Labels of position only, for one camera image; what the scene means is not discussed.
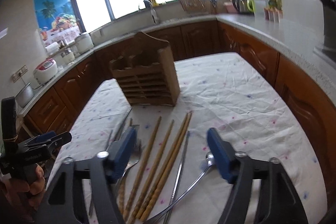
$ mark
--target wall socket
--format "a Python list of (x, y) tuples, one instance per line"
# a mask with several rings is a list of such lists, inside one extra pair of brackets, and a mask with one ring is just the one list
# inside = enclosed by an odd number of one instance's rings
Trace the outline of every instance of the wall socket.
[(20, 75), (24, 75), (28, 71), (27, 65), (24, 65), (22, 68), (20, 68), (16, 73), (12, 75), (13, 82), (15, 83), (19, 78)]

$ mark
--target poster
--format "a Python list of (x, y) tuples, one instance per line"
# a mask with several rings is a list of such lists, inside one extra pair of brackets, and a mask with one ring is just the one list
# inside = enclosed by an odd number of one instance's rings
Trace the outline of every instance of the poster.
[(71, 42), (80, 34), (71, 0), (34, 0), (34, 4), (44, 46), (65, 39)]

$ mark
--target hand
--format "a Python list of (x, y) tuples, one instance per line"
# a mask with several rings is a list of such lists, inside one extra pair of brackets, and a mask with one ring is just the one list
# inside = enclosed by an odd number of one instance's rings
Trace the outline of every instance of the hand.
[(35, 172), (37, 180), (33, 182), (31, 185), (28, 185), (26, 181), (19, 179), (9, 179), (3, 181), (3, 185), (1, 188), (2, 191), (4, 192), (4, 195), (6, 196), (8, 202), (19, 211), (23, 211), (24, 209), (21, 204), (21, 200), (20, 197), (18, 196), (18, 193), (30, 192), (32, 195), (34, 195), (28, 200), (28, 203), (35, 210), (37, 210), (38, 206), (42, 201), (43, 195), (45, 193), (44, 189), (45, 179), (43, 177), (44, 172), (39, 165), (36, 167)]

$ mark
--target white tablecloth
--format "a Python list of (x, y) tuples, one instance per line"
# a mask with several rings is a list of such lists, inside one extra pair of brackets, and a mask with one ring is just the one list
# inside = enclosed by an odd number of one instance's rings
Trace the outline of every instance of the white tablecloth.
[[(138, 137), (142, 143), (149, 136), (158, 117), (162, 122), (142, 179), (135, 205), (169, 123), (175, 119), (166, 154), (187, 111), (193, 111), (189, 126), (191, 136), (186, 154), (179, 195), (204, 169), (205, 154), (209, 151), (206, 131), (217, 128), (221, 137), (236, 151), (245, 151), (251, 158), (281, 160), (305, 208), (309, 223), (318, 223), (327, 211), (326, 189), (320, 165), (308, 138), (289, 108), (259, 73), (238, 54), (225, 53), (194, 58), (175, 63), (181, 94), (176, 106), (134, 106), (129, 117), (140, 124)], [(72, 142), (64, 145), (57, 157), (51, 177), (62, 159), (83, 160), (104, 150), (105, 142), (115, 129), (129, 105), (115, 80), (105, 81), (76, 120), (71, 133)], [(167, 207), (182, 148), (167, 183), (151, 213)], [(125, 204), (140, 164), (127, 177)], [(84, 182), (86, 202), (90, 186)], [(258, 186), (253, 184), (252, 199), (246, 223), (252, 223), (257, 205)], [(231, 185), (215, 169), (174, 208), (170, 223), (216, 224), (229, 196)], [(97, 223), (95, 216), (91, 223)]]

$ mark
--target kettle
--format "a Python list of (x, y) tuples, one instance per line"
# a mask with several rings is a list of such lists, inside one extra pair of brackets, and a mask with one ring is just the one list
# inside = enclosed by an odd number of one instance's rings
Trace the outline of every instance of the kettle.
[(251, 8), (252, 2), (250, 0), (232, 0), (232, 4), (240, 14), (250, 14), (253, 12), (253, 8)]

